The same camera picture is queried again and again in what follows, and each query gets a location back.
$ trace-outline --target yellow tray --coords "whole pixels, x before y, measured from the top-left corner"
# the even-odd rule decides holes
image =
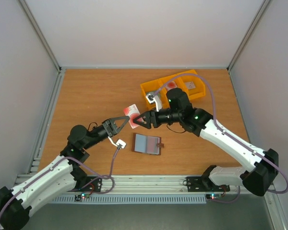
[[[191,69],[191,70],[188,70],[185,72],[173,74],[173,75],[170,75],[167,77],[159,78],[156,80],[151,80],[151,81],[140,84],[142,96],[145,100],[146,107],[149,110],[153,109],[155,107],[155,104],[148,103],[148,101],[146,100],[146,95],[149,92],[156,91],[164,83],[166,83],[168,80],[170,80],[171,78],[173,78],[179,74],[182,74],[182,73],[197,74],[197,72],[194,69]],[[190,101],[206,96],[205,84],[203,83],[203,81],[201,79],[197,78],[196,76],[186,75],[186,76],[178,77],[174,80],[174,82],[176,83],[178,88],[181,88],[183,91],[185,91],[187,93]],[[188,89],[187,84],[190,85],[192,83],[194,84],[195,88],[194,89]],[[163,88],[160,92],[160,97],[161,97],[161,102],[162,102],[163,108],[169,108],[169,103],[168,103],[166,94],[167,94],[167,89]]]

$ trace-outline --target purple cable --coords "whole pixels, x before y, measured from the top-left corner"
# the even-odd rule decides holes
[[[94,178],[93,180],[91,180],[88,184],[86,184],[85,186],[83,186],[82,188],[88,186],[92,181],[98,179],[98,178],[102,178],[102,179],[105,179],[105,180],[108,180],[110,179],[112,181],[112,187],[109,189],[109,190],[106,190],[105,192],[94,192],[94,193],[97,193],[97,194],[106,194],[106,193],[109,193],[113,190],[114,186],[115,186],[115,182],[114,182],[114,179],[112,177],[112,172],[113,172],[113,165],[114,165],[114,160],[117,156],[119,152],[119,149],[116,149],[114,155],[113,155],[113,158],[112,158],[112,162],[111,162],[111,168],[110,168],[110,174],[109,175],[100,175],[98,174],[97,172],[95,172],[94,170],[90,169],[89,167],[87,167],[85,164],[83,164],[82,162],[78,161],[77,159],[73,158],[73,157],[64,157],[62,159],[60,159],[58,162],[56,162],[52,168],[54,169],[55,167],[57,167],[63,160],[72,160],[74,162],[76,162],[77,164],[83,166],[85,169],[87,169],[88,171],[90,171],[92,174],[95,174],[97,175],[96,178]],[[42,178],[43,176],[45,176],[48,172],[51,172],[51,169],[48,169],[46,171],[44,171],[42,174],[40,174],[37,178],[33,179],[31,182],[29,182],[26,186],[23,187],[23,189],[27,189],[29,186],[31,186],[33,183],[35,183],[36,181],[38,181],[40,178]],[[4,213],[4,211],[6,210],[6,208],[10,205],[10,203],[21,193],[22,191],[18,191],[11,199],[9,199],[8,202],[6,202],[6,204],[3,206],[3,208],[1,209],[0,211],[0,219]]]
[[[222,203],[222,204],[232,204],[232,203],[236,202],[239,199],[240,194],[241,194],[241,189],[240,189],[240,186],[238,186],[238,194],[235,197],[235,199],[233,199],[233,200],[223,201],[223,200],[215,200],[215,199],[207,199],[207,198],[206,198],[206,200],[217,202],[217,203]]]
[[[252,148],[250,148],[249,146],[245,145],[243,142],[241,142],[240,140],[236,139],[234,136],[232,136],[231,134],[227,133],[224,129],[222,129],[218,123],[217,123],[217,119],[216,119],[216,102],[215,102],[215,96],[213,94],[212,88],[210,86],[210,84],[208,83],[208,81],[203,78],[200,75],[194,74],[194,73],[182,73],[179,74],[175,77],[173,77],[172,79],[168,80],[166,83],[164,83],[159,89],[157,89],[154,94],[153,97],[155,97],[167,84],[169,84],[170,82],[174,81],[176,78],[178,77],[182,77],[182,76],[195,76],[198,77],[199,79],[201,79],[205,85],[208,87],[209,92],[210,92],[210,96],[211,96],[211,100],[212,100],[212,109],[213,109],[213,121],[215,126],[226,136],[228,136],[229,138],[231,138],[232,140],[234,140],[235,142],[237,142],[238,144],[242,145],[244,148],[246,148],[247,150],[249,150],[250,152],[253,152],[257,157],[260,157],[261,159],[263,159],[265,162],[267,162],[268,164],[270,164],[272,167],[274,167],[280,174],[282,174],[282,176],[284,177],[286,183],[287,183],[287,187],[285,190],[283,191],[276,191],[276,190],[270,190],[268,189],[268,192],[271,193],[275,193],[275,194],[284,194],[286,192],[288,192],[288,178],[287,176],[283,173],[283,171],[277,166],[275,165],[273,162],[271,162],[270,160],[268,160],[266,157],[262,156],[261,154],[259,154],[258,152],[254,151]]]

